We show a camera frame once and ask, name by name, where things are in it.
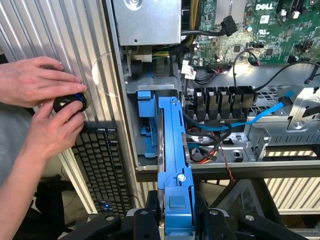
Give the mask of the person's right hand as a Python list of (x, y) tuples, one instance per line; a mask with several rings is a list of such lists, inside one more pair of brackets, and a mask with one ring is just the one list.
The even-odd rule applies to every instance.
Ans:
[(33, 116), (22, 157), (33, 162), (47, 161), (71, 147), (84, 126), (82, 107), (80, 101), (74, 101), (52, 116), (53, 102), (44, 103)]

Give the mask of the person's left hand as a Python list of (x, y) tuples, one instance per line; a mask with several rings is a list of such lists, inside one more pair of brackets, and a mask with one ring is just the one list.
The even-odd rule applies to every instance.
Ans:
[(47, 56), (0, 65), (0, 101), (32, 108), (45, 100), (84, 92), (87, 87), (64, 66)]

